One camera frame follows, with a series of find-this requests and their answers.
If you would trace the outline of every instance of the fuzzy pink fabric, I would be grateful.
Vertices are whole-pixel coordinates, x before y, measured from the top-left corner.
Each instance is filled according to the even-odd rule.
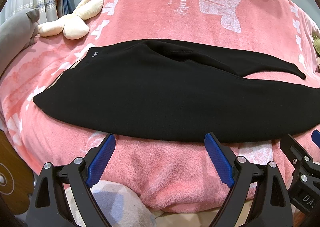
[[[62,34],[39,38],[18,55],[1,79],[2,128],[18,154],[38,174],[45,162],[56,166],[70,163],[104,137],[103,133],[56,121],[32,102],[34,95],[83,58],[89,47],[167,38],[252,50],[295,63],[307,78],[303,81],[282,72],[261,72],[248,78],[315,88],[320,85],[311,37],[318,28],[289,0],[104,0],[102,12],[87,23],[90,31],[79,40],[67,40]],[[310,137],[313,130],[296,138],[319,161],[319,149]],[[289,184],[293,167],[278,141],[232,147],[237,155],[254,163],[274,160]],[[148,207],[171,212],[217,207],[228,193],[201,143],[117,135],[116,150],[102,179],[130,187]]]

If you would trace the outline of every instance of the white plush toy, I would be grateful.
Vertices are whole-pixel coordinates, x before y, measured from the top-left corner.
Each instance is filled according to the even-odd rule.
[[[88,34],[90,28],[84,20],[96,16],[103,7],[103,0],[82,0],[73,13],[62,16],[58,20],[39,25],[41,37],[57,35],[63,31],[66,38],[75,40]]]

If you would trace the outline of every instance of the black pants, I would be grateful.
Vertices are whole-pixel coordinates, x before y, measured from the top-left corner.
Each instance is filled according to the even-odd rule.
[[[251,142],[298,134],[320,123],[320,91],[242,76],[283,71],[276,57],[174,40],[90,48],[73,69],[33,98],[49,116],[139,138]]]

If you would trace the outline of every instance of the beige bed sheet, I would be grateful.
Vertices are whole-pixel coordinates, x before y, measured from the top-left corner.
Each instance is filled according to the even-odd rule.
[[[246,201],[236,227],[245,223],[250,211],[252,201]],[[156,218],[157,227],[208,227],[219,208],[214,208],[198,213],[164,213]]]

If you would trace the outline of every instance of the gray plush ear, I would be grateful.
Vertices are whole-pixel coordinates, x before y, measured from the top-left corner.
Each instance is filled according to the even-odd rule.
[[[32,23],[38,22],[40,19],[40,10],[38,8],[34,8],[26,13]]]

